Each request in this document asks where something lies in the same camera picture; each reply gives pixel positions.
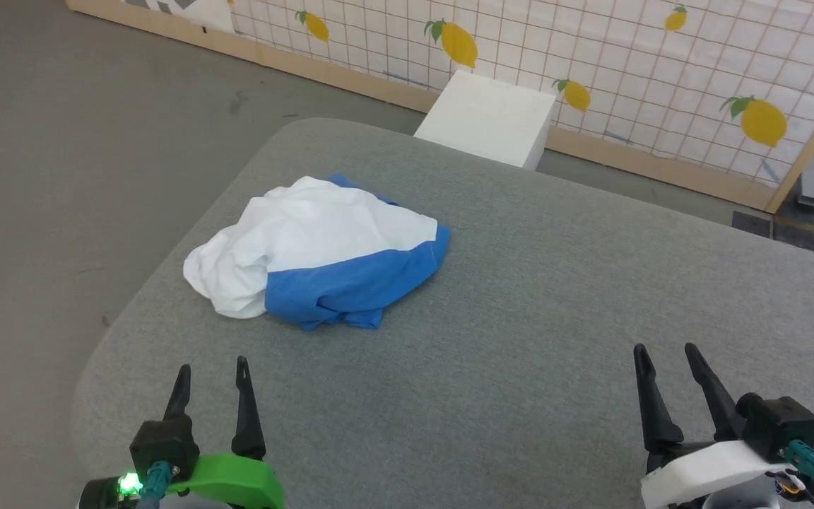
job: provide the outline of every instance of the white box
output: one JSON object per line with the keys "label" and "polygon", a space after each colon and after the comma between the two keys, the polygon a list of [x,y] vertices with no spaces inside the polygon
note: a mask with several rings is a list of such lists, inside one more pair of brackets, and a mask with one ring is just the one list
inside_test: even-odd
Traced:
{"label": "white box", "polygon": [[416,138],[536,170],[555,96],[457,71]]}

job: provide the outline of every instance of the blue fabric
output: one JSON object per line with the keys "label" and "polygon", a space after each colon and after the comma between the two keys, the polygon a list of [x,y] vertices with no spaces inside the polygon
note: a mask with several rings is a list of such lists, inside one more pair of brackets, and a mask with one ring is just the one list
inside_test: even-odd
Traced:
{"label": "blue fabric", "polygon": [[[340,175],[329,181],[339,187],[356,187]],[[323,267],[269,273],[266,310],[306,331],[341,321],[378,329],[385,306],[439,270],[449,241],[449,229],[438,223],[435,239],[410,251],[389,249]]]}

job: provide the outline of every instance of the robotic arm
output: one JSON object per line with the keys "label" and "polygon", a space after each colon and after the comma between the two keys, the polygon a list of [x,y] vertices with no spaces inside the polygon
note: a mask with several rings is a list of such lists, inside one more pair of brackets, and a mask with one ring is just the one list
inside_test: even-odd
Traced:
{"label": "robotic arm", "polygon": [[633,348],[642,434],[649,458],[647,509],[779,509],[779,497],[814,505],[814,413],[792,397],[733,397],[694,344],[685,346],[714,422],[711,442],[684,442],[655,383],[655,368]]}
{"label": "robotic arm", "polygon": [[162,420],[148,420],[136,432],[130,445],[135,472],[88,482],[78,509],[156,509],[173,493],[196,493],[236,509],[284,509],[281,483],[262,462],[266,443],[246,358],[237,360],[238,420],[232,454],[200,456],[193,421],[184,413],[190,402],[190,373],[188,364],[178,371]]}

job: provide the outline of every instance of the grid patterned wall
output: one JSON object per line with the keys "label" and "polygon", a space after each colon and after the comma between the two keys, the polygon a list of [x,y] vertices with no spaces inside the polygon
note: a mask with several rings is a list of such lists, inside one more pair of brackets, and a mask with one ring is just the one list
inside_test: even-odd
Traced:
{"label": "grid patterned wall", "polygon": [[[265,45],[424,90],[442,90],[464,69],[547,91],[560,128],[769,187],[814,132],[814,1],[234,0],[231,7],[235,31]],[[438,20],[445,23],[430,26]]]}

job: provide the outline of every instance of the wooden baseboard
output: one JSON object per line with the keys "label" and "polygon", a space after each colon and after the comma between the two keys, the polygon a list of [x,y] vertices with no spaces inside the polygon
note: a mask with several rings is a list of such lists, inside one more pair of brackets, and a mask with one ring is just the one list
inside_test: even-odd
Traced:
{"label": "wooden baseboard", "polygon": [[[420,90],[396,81],[388,81],[345,67],[292,54],[271,46],[233,35],[205,29],[194,25],[181,16],[152,11],[119,0],[66,0],[72,10],[87,13],[122,25],[132,26],[146,32],[157,33],[213,51],[265,65],[310,80],[353,91],[387,103],[409,107],[417,112],[429,112],[438,94]],[[758,182],[747,181],[718,171],[675,159],[659,158],[636,148],[595,139],[579,132],[552,128],[548,133],[546,148],[574,157],[630,171],[644,177],[655,178],[675,186],[685,187],[710,196],[720,197],[752,209],[773,212],[769,209],[775,198],[775,190]]]}

